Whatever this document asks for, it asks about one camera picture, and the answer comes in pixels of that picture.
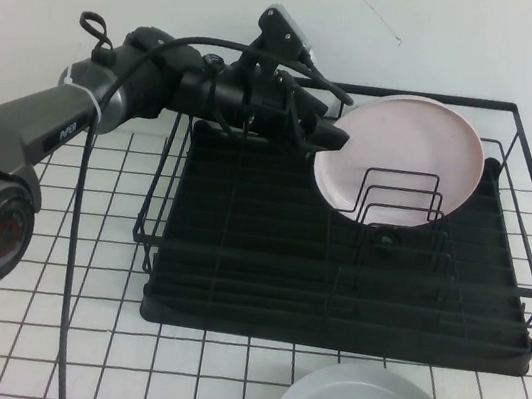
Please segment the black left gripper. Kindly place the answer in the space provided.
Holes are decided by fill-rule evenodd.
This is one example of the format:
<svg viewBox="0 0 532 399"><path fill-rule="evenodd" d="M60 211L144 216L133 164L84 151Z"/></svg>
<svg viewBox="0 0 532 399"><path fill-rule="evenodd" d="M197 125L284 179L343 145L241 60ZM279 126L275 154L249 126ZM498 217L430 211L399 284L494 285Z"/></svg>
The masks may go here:
<svg viewBox="0 0 532 399"><path fill-rule="evenodd" d="M328 106L283 70L265 73L236 62L215 77L210 118L229 135L246 129L283 146L339 151L349 134L323 118Z"/></svg>

